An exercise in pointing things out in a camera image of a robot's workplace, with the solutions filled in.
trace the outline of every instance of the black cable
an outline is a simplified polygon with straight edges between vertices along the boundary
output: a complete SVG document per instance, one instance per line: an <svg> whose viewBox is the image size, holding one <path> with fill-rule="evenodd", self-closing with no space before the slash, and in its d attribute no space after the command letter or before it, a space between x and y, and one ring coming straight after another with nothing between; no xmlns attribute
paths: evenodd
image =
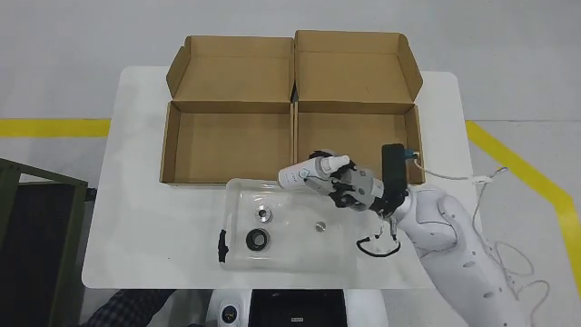
<svg viewBox="0 0 581 327"><path fill-rule="evenodd" d="M361 240L357 240L357 242L355 243L357 245L357 248L359 250L361 250L362 253L372 256L374 258L387 258L388 256L393 255L394 253L397 253L399 251L399 249L401 249L401 243L398 241L398 239L396 239L395 235L392 236L393 237L393 241L398 243L398 246L396 246L395 249L392 249L390 251L388 251L387 253L372 253L369 252L365 249L363 249L363 246L361 246L363 243L368 243L371 241L371 239L369 237L366 237L365 239L361 239Z"/></svg>

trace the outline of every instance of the yellow floor line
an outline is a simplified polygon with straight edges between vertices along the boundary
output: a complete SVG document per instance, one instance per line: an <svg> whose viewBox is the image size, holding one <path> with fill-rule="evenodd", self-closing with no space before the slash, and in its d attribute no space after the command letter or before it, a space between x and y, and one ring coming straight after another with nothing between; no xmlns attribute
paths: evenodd
<svg viewBox="0 0 581 327"><path fill-rule="evenodd" d="M573 198L476 123L466 121L466 130L468 139L472 143L497 162L508 167L518 179L553 204L571 263L577 292L581 296L581 223L579 223Z"/></svg>
<svg viewBox="0 0 581 327"><path fill-rule="evenodd" d="M104 137L111 119L0 119L0 137Z"/></svg>

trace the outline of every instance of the concrete floor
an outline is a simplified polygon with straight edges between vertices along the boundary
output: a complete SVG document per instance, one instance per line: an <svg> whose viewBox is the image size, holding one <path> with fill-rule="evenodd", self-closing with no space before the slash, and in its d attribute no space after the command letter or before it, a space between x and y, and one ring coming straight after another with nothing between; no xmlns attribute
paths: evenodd
<svg viewBox="0 0 581 327"><path fill-rule="evenodd" d="M456 74L467 119L581 197L579 0L0 0L0 13L0 117L109 117L123 68L168 65L186 35L402 32L421 69ZM0 156L97 186L105 143L0 139ZM497 166L471 151L477 173ZM506 174L490 187L482 220L491 239L521 248L551 282L537 325L579 324L552 205ZM86 294L84 315L104 293ZM394 326L463 325L435 291L384 295Z"/></svg>

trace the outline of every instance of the white cable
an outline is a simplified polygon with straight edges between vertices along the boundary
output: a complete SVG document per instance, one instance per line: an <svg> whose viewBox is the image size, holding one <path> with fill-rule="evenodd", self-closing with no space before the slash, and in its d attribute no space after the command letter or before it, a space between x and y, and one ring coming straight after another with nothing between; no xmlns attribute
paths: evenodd
<svg viewBox="0 0 581 327"><path fill-rule="evenodd" d="M494 178L496 175L498 175L499 173L504 172L505 170L507 170L506 167L503 168L499 168L498 170L496 170L494 173L492 173L489 177L490 178ZM510 277L509 274L514 274L514 275L519 275L519 276L530 276L530 275L534 275L535 274L535 266L533 265L533 263L530 261L530 259L528 259L528 257L521 252L520 250L518 250L518 248L516 246L513 246L509 243L504 243L504 242L495 242L494 243L494 251L497 254L497 258L495 258L489 251L490 251L490 246L485 242L484 237L482 237L482 234L477 230L476 228L476 214L478 212L478 209L480 208L481 205L481 200L482 200L482 194L484 194L484 191L487 188L487 183L484 183L482 185L482 188L480 189L480 193L478 194L478 200L477 200L477 205L476 205L476 209L474 210L474 213L472 213L472 228L474 229L474 232L478 235L478 238L482 244L482 247L484 248L485 252L487 253L487 255L495 262L497 263L501 270L502 273L505 276L505 281L507 282L507 286L508 289L513 293L513 295L515 296L515 298L517 299L517 301L520 301L520 293L522 293L525 289L532 287L535 284L539 284L542 283L544 285L547 286L547 290L545 291L545 295L543 295L543 297L538 301L537 304L535 304L535 306L531 309L530 313L528 314L528 321L530 322L531 326L534 327L535 326L535 313L537 312L538 308L547 300L548 295L551 291L551 284L549 284L549 282L539 279L533 282L530 282L528 284L526 284L525 286L521 287L518 290L515 290L513 283L512 283L512 278ZM500 245L504 245L512 250L514 250L515 252L517 252L518 254L520 254L520 256L523 257L523 259L525 259L530 267L530 272L515 272L513 270L508 269L505 266L504 260L502 259L502 256L500 256L500 250L498 248L498 246Z"/></svg>
<svg viewBox="0 0 581 327"><path fill-rule="evenodd" d="M538 301L538 303L535 304L535 306L531 309L530 313L528 314L528 320L529 320L531 326L534 327L535 326L535 323L534 323L535 313L537 312L538 308L547 300L548 295L551 291L551 284L549 284L549 282L547 282L545 280L539 279L539 280L536 280L536 281L533 281L533 282L526 284L525 286L521 287L518 290L515 290L515 288L513 287L512 278L509 274L519 275L519 276L534 275L535 274L535 266L533 265L533 263L530 261L530 259L528 259L528 257L523 252L521 252L520 250L518 250L517 247L515 247L509 243L495 242L494 249L493 249L492 247L490 247L490 245L487 244L487 241L485 241L482 234L476 228L476 215L477 215L478 209L480 208L480 205L481 205L482 195L484 194L484 191L486 190L488 183L492 182L492 179L495 176L507 171L508 168L506 168L506 167L498 168L492 174L490 174L488 176L484 176L484 177L482 177L482 176L453 177L453 176L449 176L449 175L445 175L445 174L431 172L431 171L427 170L426 168L423 168L421 165L419 165L418 158L414 158L414 164L420 170L424 171L425 173L434 175L434 176L439 177L439 178L444 178L444 179L448 179L448 180L452 180L452 181L469 181L469 180L471 180L474 183L482 183L482 188L480 188L480 192L478 194L476 209L474 210L474 213L472 213L472 229L474 229L474 232L478 236L478 239L480 240L480 243L482 244L482 248L484 249L485 253L488 255L488 257L490 257L490 259L492 259L500 267L500 269L502 270L502 273L505 276L505 280L507 282L508 289L513 293L513 295L515 296L517 301L520 300L520 293L522 293L525 289L530 288L536 284L544 284L547 286L547 290L545 291L545 295L543 295L543 297L540 299L540 301ZM498 249L498 246L500 246L500 245L504 245L504 246L514 250L515 252L517 252L520 256L522 256L523 259L525 259L527 261L527 263L530 267L530 272L515 272L513 270L508 269L505 266L505 263L504 263L504 260L502 259L502 256L500 256L500 251Z"/></svg>
<svg viewBox="0 0 581 327"><path fill-rule="evenodd" d="M436 172L429 171L426 168L424 168L421 165L419 165L418 158L414 158L414 164L420 170L424 171L425 173L434 175L434 176L439 177L439 178L449 179L449 180L452 180L452 181L467 181L467 180L472 179L472 177L452 177L450 175L444 175L444 174L439 174L439 173L436 173Z"/></svg>

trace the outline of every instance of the cardboard box lid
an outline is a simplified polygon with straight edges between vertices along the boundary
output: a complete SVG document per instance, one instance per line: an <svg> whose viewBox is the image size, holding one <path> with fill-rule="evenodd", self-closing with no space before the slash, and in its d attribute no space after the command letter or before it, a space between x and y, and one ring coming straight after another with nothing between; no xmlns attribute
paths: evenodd
<svg viewBox="0 0 581 327"><path fill-rule="evenodd" d="M301 102L410 104L423 82L399 33L297 31L295 71Z"/></svg>
<svg viewBox="0 0 581 327"><path fill-rule="evenodd" d="M288 103L292 38L189 36L166 76L176 101Z"/></svg>

